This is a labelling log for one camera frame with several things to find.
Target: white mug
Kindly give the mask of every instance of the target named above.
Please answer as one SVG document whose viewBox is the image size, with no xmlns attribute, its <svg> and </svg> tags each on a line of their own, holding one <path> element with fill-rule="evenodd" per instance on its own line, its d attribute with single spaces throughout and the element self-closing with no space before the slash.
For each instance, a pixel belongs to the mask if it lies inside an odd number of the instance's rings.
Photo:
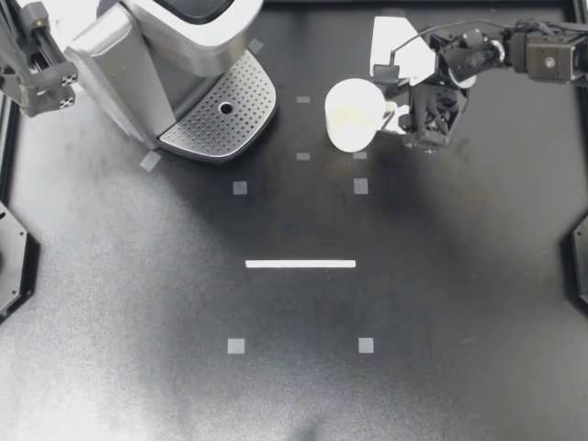
<svg viewBox="0 0 588 441">
<path fill-rule="evenodd" d="M 324 103 L 331 142 L 346 153 L 365 149 L 381 129 L 387 110 L 384 95 L 373 83 L 359 78 L 342 81 Z"/>
</svg>

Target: cup handle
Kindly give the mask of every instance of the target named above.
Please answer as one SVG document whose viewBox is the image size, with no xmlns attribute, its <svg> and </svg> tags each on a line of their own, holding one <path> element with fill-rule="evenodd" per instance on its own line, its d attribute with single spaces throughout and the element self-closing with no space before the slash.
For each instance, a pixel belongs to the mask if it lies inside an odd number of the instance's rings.
<svg viewBox="0 0 588 441">
<path fill-rule="evenodd" d="M 398 104 L 396 104 L 394 101 L 386 101 L 386 112 L 382 118 L 383 124 L 380 127 L 380 130 L 385 130 L 388 127 L 388 124 L 390 124 L 390 121 L 392 121 L 392 118 L 394 118 L 394 112 L 397 108 Z"/>
</svg>

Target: black cable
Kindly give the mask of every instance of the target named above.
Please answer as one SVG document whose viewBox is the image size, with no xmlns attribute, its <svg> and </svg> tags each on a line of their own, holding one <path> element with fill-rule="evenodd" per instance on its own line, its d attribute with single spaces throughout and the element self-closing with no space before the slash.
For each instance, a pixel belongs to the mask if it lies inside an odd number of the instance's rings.
<svg viewBox="0 0 588 441">
<path fill-rule="evenodd" d="M 435 32 L 435 31 L 441 30 L 441 29 L 455 28 L 457 26 L 470 25 L 472 23 L 481 23 L 481 24 L 484 24 L 484 25 L 490 25 L 490 26 L 494 26 L 496 28 L 501 28 L 501 29 L 511 29 L 510 27 L 508 27 L 506 25 L 501 25 L 500 23 L 496 23 L 495 21 L 490 21 L 490 20 L 464 20 L 464 21 L 456 21 L 455 23 L 447 23 L 445 25 L 432 26 L 431 28 L 426 28 L 426 29 L 421 30 L 414 37 L 411 37 L 408 40 L 406 40 L 399 47 L 395 48 L 392 51 L 391 55 L 394 55 L 397 51 L 399 51 L 400 49 L 408 46 L 409 44 L 411 44 L 416 39 L 420 39 L 422 36 L 424 36 L 426 34 L 429 34 L 431 32 Z"/>
</svg>

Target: white square marker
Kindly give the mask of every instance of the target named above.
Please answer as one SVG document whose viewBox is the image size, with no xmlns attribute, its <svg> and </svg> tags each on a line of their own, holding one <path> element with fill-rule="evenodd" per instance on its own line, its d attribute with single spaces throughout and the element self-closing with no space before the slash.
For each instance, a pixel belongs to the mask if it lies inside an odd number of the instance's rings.
<svg viewBox="0 0 588 441">
<path fill-rule="evenodd" d="M 359 177 L 353 182 L 353 190 L 356 195 L 368 195 L 369 194 L 369 183 L 366 177 Z"/>
<path fill-rule="evenodd" d="M 159 153 L 150 151 L 141 161 L 141 168 L 146 172 L 152 172 L 153 169 L 159 164 L 162 157 Z"/>
<path fill-rule="evenodd" d="M 247 190 L 247 181 L 236 181 L 232 183 L 232 193 L 234 196 L 245 196 Z"/>
<path fill-rule="evenodd" d="M 230 356 L 242 356 L 245 353 L 244 338 L 230 338 L 227 341 L 227 354 Z"/>
<path fill-rule="evenodd" d="M 260 50 L 264 48 L 264 46 L 265 44 L 259 41 L 258 39 L 253 39 L 251 40 L 251 43 L 249 43 L 249 51 L 253 52 L 254 54 L 257 54 Z"/>
<path fill-rule="evenodd" d="M 359 338 L 357 339 L 357 349 L 359 354 L 373 354 L 374 353 L 374 339 L 373 338 Z"/>
</svg>

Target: white tape strip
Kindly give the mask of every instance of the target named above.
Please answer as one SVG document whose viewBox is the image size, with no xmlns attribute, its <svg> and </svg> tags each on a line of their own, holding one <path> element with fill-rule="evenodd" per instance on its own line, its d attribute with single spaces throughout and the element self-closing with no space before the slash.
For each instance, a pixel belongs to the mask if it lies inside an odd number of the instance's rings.
<svg viewBox="0 0 588 441">
<path fill-rule="evenodd" d="M 262 268 L 356 268 L 355 260 L 246 260 L 245 267 Z"/>
<path fill-rule="evenodd" d="M 161 160 L 162 157 L 160 156 L 160 154 L 151 150 L 141 161 L 141 168 L 146 172 L 150 173 L 159 164 Z"/>
</svg>

